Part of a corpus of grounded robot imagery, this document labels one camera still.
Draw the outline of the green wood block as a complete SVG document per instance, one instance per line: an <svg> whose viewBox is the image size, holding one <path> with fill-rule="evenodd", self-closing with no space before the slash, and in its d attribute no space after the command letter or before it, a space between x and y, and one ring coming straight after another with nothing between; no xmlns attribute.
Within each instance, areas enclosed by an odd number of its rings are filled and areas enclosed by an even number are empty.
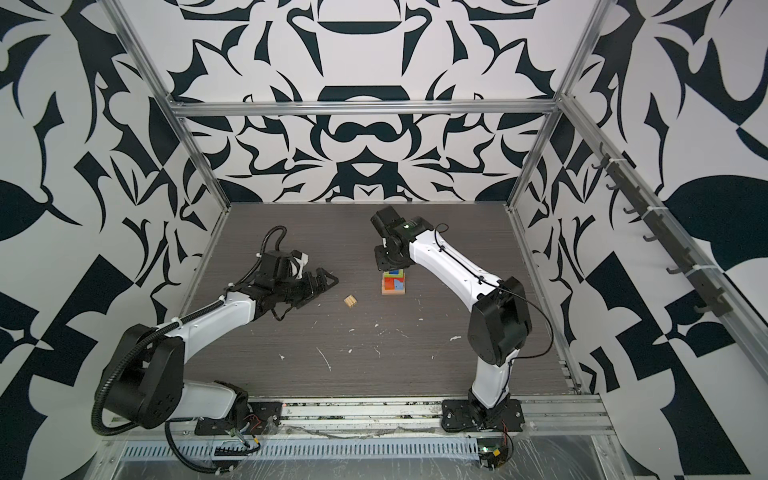
<svg viewBox="0 0 768 480"><path fill-rule="evenodd" d="M385 283L385 280L384 280L384 273L382 274L383 283ZM404 278L393 278L393 281L392 281L392 282L395 282L395 283L396 283L396 282L402 282L402 283L404 283L404 284L405 284L405 277L404 277Z"/></svg>

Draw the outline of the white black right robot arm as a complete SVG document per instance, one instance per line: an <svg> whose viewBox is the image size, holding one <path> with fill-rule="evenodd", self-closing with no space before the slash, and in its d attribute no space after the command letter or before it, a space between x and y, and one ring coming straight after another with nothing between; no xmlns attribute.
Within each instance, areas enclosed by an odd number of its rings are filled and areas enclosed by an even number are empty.
<svg viewBox="0 0 768 480"><path fill-rule="evenodd" d="M478 357L469 399L483 413L499 407L509 397L514 361L532 331L522 284L482 269L421 217L407 220L387 206L373 214L371 223L381 237L374 248L379 270L421 266L467 308L467 339Z"/></svg>

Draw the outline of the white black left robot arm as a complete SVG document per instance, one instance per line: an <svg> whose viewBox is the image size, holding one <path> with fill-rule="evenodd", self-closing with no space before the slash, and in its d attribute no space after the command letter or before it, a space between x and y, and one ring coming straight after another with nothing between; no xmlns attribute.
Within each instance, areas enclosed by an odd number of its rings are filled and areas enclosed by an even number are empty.
<svg viewBox="0 0 768 480"><path fill-rule="evenodd" d="M219 431L242 429L249 414L247 392L231 383L201 383L184 377L187 362L216 340L276 306L297 310L338 284L323 268L293 273L253 269L213 303L156 327L127 329L94 393L91 427L102 436L146 430L190 419L208 419Z"/></svg>

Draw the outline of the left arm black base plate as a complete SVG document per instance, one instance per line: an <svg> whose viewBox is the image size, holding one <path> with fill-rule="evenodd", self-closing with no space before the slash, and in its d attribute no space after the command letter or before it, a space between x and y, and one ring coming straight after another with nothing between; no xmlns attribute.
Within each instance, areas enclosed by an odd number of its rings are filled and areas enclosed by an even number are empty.
<svg viewBox="0 0 768 480"><path fill-rule="evenodd" d="M223 419L201 418L194 434L197 436L229 435L237 429L243 435L262 435L275 430L281 423L283 403L257 401L237 404Z"/></svg>

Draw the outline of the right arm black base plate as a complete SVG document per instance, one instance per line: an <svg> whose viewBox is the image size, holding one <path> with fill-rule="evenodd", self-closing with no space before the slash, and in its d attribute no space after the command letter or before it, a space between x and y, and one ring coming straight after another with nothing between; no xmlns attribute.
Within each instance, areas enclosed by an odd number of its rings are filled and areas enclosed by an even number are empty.
<svg viewBox="0 0 768 480"><path fill-rule="evenodd" d="M474 398L443 400L441 428L449 433L508 431L521 432L525 423L519 400L505 397L497 406L486 408Z"/></svg>

